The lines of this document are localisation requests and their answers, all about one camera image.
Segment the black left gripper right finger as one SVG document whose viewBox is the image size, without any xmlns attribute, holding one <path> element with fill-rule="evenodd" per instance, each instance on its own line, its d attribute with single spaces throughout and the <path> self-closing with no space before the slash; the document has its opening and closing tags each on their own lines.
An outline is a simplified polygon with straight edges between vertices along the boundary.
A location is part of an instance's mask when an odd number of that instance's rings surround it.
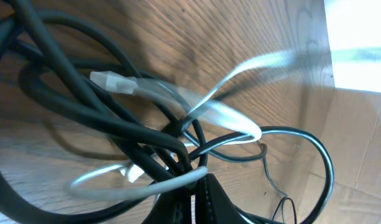
<svg viewBox="0 0 381 224">
<path fill-rule="evenodd" d="M 214 174 L 198 181 L 195 216 L 196 224 L 247 224 Z"/>
</svg>

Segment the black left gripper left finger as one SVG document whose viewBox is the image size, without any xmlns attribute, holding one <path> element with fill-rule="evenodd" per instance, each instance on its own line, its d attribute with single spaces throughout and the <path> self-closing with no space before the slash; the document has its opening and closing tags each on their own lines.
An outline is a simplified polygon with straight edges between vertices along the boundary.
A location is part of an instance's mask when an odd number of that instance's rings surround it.
<svg viewBox="0 0 381 224">
<path fill-rule="evenodd" d="M 191 197 L 182 190 L 159 196 L 142 224 L 191 224 Z"/>
</svg>

